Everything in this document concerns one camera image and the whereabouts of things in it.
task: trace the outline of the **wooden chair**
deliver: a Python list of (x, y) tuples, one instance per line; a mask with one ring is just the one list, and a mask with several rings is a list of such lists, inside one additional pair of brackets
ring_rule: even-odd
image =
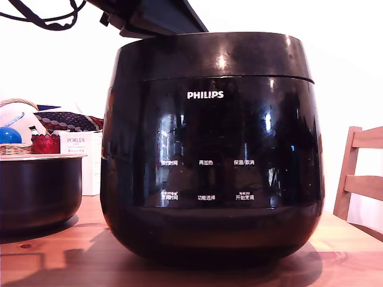
[[(347, 220), (351, 193), (383, 201), (383, 177), (355, 176), (359, 148), (383, 148), (383, 127), (363, 131), (361, 127), (350, 127), (348, 130), (333, 213), (343, 220)], [(353, 225), (383, 241), (381, 233), (362, 225)]]

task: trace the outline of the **blue ball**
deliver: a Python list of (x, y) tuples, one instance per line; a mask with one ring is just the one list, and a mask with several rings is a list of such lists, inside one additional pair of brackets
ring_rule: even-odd
[(0, 127), (0, 144), (20, 144), (22, 136), (11, 127)]

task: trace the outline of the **box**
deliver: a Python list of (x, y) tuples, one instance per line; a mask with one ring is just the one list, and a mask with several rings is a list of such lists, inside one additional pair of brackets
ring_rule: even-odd
[(83, 196), (100, 193), (102, 131), (60, 132), (60, 153), (86, 154), (83, 157)]

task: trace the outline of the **patterned cloth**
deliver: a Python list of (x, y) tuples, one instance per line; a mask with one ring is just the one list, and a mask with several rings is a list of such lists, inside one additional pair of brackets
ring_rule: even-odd
[(73, 112), (35, 112), (40, 123), (52, 133), (55, 130), (70, 130), (71, 132), (89, 132), (102, 130), (104, 120), (75, 114)]

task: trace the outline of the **red container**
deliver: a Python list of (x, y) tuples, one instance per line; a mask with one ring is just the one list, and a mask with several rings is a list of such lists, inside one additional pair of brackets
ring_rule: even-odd
[(31, 153), (33, 154), (59, 154), (60, 137), (53, 135), (32, 135)]

